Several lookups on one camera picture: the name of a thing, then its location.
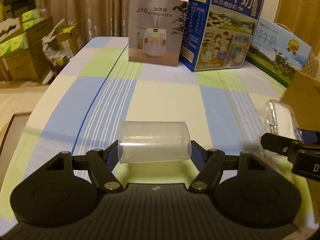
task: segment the family illustration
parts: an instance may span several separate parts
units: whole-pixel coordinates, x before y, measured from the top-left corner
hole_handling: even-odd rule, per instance
[[[246,55],[246,52],[247,52],[246,44],[237,44],[237,43],[231,44],[229,56],[226,60],[225,65],[227,67],[241,66],[244,60],[244,57]]]
[[[201,53],[200,60],[202,62],[210,62],[217,59],[224,61],[227,57],[231,40],[228,36],[229,33],[224,32],[222,35],[217,34],[214,39],[208,41],[207,49]]]

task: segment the humidifier box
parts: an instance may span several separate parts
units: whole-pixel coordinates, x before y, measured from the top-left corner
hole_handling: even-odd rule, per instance
[[[177,66],[188,0],[129,4],[129,61]]]

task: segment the clear plastic cup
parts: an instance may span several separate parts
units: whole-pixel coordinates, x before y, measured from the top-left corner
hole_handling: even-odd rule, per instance
[[[191,157],[185,122],[123,121],[119,132],[120,163],[172,162]]]

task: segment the grey surface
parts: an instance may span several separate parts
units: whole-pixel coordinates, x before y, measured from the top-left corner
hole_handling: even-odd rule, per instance
[[[74,224],[34,228],[20,223],[3,240],[280,240],[295,229],[292,224],[273,229],[238,225],[223,217],[207,195],[188,192],[184,184],[129,184],[122,193],[105,195],[95,211]]]

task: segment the blue milk box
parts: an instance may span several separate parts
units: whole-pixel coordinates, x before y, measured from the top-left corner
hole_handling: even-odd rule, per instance
[[[180,61],[191,71],[241,67],[263,0],[189,0]]]
[[[311,47],[293,33],[260,18],[246,60],[285,87],[294,73],[302,70]]]

